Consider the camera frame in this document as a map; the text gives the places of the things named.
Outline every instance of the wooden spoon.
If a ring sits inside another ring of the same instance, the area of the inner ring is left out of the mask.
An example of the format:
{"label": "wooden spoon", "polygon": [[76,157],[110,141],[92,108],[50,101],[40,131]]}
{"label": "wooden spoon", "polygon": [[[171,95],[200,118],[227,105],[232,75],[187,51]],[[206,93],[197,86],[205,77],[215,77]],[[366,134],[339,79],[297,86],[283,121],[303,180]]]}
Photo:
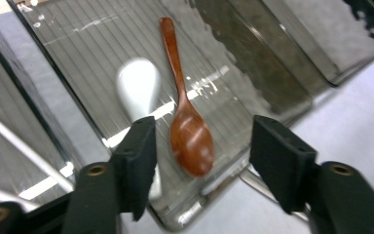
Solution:
{"label": "wooden spoon", "polygon": [[172,19],[161,18],[161,31],[178,90],[178,107],[169,138],[174,157],[192,176],[204,176],[214,162],[214,144],[208,126],[187,98]]}

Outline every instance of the white ceramic spoon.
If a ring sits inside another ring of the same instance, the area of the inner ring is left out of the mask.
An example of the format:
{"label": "white ceramic spoon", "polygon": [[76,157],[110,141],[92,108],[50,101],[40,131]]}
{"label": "white ceramic spoon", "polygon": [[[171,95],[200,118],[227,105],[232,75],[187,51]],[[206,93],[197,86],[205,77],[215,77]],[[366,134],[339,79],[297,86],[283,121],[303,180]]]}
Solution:
{"label": "white ceramic spoon", "polygon": [[[160,90],[160,73],[150,60],[132,58],[127,61],[117,72],[116,84],[118,97],[133,122],[151,114]],[[149,199],[161,195],[161,178],[156,166]]]}

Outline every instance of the white spoon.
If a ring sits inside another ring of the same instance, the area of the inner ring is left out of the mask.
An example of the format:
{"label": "white spoon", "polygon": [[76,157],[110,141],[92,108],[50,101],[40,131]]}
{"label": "white spoon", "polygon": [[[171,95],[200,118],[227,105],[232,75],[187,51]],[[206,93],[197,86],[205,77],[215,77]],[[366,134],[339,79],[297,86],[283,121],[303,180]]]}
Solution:
{"label": "white spoon", "polygon": [[[116,84],[118,97],[133,122],[151,114],[160,90],[160,73],[150,60],[132,58],[124,63],[117,72]],[[149,199],[161,195],[161,178],[156,166]]]}

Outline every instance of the glass tray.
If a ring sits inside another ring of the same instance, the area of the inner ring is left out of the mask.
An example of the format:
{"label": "glass tray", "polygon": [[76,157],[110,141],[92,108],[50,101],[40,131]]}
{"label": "glass tray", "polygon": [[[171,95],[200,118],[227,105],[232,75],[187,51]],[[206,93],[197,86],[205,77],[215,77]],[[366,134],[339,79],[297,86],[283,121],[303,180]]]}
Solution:
{"label": "glass tray", "polygon": [[[10,4],[25,28],[37,36],[36,43],[43,45],[42,53],[55,61],[51,65],[60,70],[59,79],[77,97],[76,104],[94,123],[98,141],[110,151],[131,125],[115,91],[117,69],[135,57],[150,59],[158,67],[162,87],[152,114],[157,120],[163,196],[150,201],[150,208],[168,230],[190,223],[246,167],[252,115],[290,123],[311,106],[306,88],[235,10],[228,16],[233,22],[229,27],[239,26],[247,39],[236,48],[217,38],[219,23],[206,24],[197,6],[181,0],[55,0],[38,1],[35,6],[26,2],[21,8]],[[187,92],[215,143],[213,169],[202,178],[186,175],[169,147],[168,126],[177,94],[159,30],[161,17],[174,20]],[[274,20],[270,23],[279,27]],[[245,45],[256,60],[239,56]]]}

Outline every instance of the spoon handle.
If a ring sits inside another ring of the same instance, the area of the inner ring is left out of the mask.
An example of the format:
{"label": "spoon handle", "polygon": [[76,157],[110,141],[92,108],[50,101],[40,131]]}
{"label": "spoon handle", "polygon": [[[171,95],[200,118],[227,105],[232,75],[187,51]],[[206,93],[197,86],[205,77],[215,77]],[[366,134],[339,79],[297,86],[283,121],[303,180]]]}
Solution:
{"label": "spoon handle", "polygon": [[188,101],[186,86],[184,84],[183,72],[181,70],[180,58],[178,56],[177,41],[175,39],[174,24],[171,18],[161,18],[160,28],[166,47],[169,64],[174,74],[175,85],[178,90],[178,103]]}

